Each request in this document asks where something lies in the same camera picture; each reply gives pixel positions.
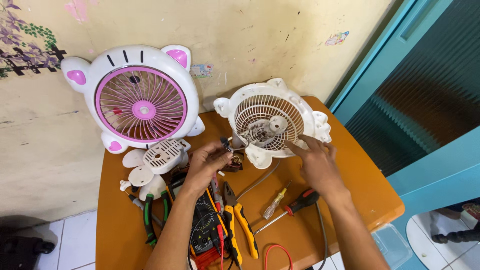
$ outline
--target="white fan blade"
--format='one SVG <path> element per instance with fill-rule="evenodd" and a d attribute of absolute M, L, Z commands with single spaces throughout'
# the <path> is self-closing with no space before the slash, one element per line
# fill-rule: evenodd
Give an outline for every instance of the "white fan blade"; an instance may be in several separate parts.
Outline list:
<path fill-rule="evenodd" d="M 159 174 L 155 174 L 152 181 L 142 186 L 140 193 L 138 194 L 138 198 L 142 201 L 145 201 L 147 194 L 150 193 L 153 194 L 153 199 L 156 200 L 162 197 L 161 193 L 165 190 L 166 186 L 167 185 L 165 184 L 163 178 Z"/>
<path fill-rule="evenodd" d="M 153 172 L 145 165 L 138 166 L 128 175 L 128 181 L 134 186 L 143 186 L 153 179 Z"/>
<path fill-rule="evenodd" d="M 128 152 L 122 160 L 123 166 L 126 168 L 133 168 L 144 164 L 143 158 L 145 150 L 134 149 Z"/>

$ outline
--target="hand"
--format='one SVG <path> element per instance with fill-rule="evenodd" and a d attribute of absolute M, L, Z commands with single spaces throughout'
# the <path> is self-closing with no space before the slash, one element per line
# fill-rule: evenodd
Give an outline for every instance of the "hand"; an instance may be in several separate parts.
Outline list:
<path fill-rule="evenodd" d="M 307 135 L 299 135 L 299 139 L 305 141 L 310 149 L 302 149 L 289 141 L 285 144 L 303 162 L 300 176 L 325 200 L 348 192 L 335 163 L 335 146 Z"/>
<path fill-rule="evenodd" d="M 212 141 L 192 153 L 190 167 L 181 190 L 192 192 L 200 198 L 217 170 L 231 163 L 233 154 L 220 141 Z"/>

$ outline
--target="plastic container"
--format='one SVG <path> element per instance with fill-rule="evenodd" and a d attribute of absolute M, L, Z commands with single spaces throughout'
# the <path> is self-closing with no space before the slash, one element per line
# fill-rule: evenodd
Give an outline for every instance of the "plastic container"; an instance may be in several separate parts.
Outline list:
<path fill-rule="evenodd" d="M 373 232 L 372 237 L 392 270 L 397 269 L 413 255 L 410 245 L 392 224 L 386 224 Z"/>

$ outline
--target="yellow screwdriver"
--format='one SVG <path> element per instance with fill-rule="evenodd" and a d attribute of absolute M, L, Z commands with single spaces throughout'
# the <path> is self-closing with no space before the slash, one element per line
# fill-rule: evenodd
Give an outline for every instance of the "yellow screwdriver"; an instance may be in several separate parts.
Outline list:
<path fill-rule="evenodd" d="M 265 220 L 268 220 L 273 215 L 273 212 L 275 211 L 275 208 L 278 206 L 280 201 L 283 199 L 283 195 L 287 191 L 287 188 L 290 185 L 290 183 L 292 183 L 292 181 L 290 181 L 287 184 L 287 186 L 285 186 L 283 188 L 282 192 L 278 193 L 278 196 L 273 200 L 272 204 L 267 208 L 267 210 L 265 210 L 265 213 L 264 213 L 264 219 Z"/>

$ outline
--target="orange table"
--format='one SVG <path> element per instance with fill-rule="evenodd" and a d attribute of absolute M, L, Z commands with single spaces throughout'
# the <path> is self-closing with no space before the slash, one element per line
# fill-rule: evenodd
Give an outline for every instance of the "orange table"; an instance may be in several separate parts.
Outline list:
<path fill-rule="evenodd" d="M 338 148 L 336 160 L 340 173 L 368 229 L 372 231 L 399 217 L 405 210 L 402 201 L 365 151 L 317 98 L 304 99 L 313 110 L 328 115 L 328 123 L 332 126 L 330 132 L 332 144 Z M 210 140 L 232 134 L 227 119 L 220 117 L 216 112 L 203 113 L 200 117 L 205 124 L 205 131 L 198 136 L 185 138 L 192 145 L 191 151 Z M 126 180 L 132 170 L 122 166 L 124 154 L 114 155 L 105 151 L 103 160 L 96 231 L 96 267 L 100 270 L 141 270 L 152 251 L 150 246 L 144 244 L 146 235 L 140 209 L 119 190 L 119 181 Z M 271 170 L 277 161 L 274 159 L 267 170 L 256 169 L 246 161 L 243 171 L 226 172 L 225 177 L 219 176 L 219 183 L 227 180 L 236 194 L 239 194 Z M 292 184 L 280 203 L 282 207 L 294 200 L 307 187 L 299 175 L 300 165 L 299 157 L 280 159 L 280 165 L 275 172 L 239 199 L 254 231 L 267 223 L 262 214 L 288 181 L 292 180 Z M 327 234 L 328 253 L 332 255 L 338 252 L 338 242 L 328 207 L 322 199 L 319 204 Z M 157 216 L 163 216 L 160 200 L 154 202 L 153 208 Z M 282 212 L 283 210 L 278 207 L 272 218 Z M 323 259 L 324 242 L 315 206 L 302 209 L 295 217 L 282 217 L 258 233 L 255 238 L 260 258 L 257 260 L 250 256 L 245 234 L 237 221 L 235 227 L 244 269 L 263 269 L 265 252 L 271 244 L 280 244 L 289 251 L 296 270 L 305 269 Z M 157 234 L 160 232 L 158 227 L 155 227 L 155 230 Z M 269 258 L 269 269 L 289 268 L 288 258 L 281 249 L 272 249 Z M 210 268 L 219 269 L 219 261 Z"/>

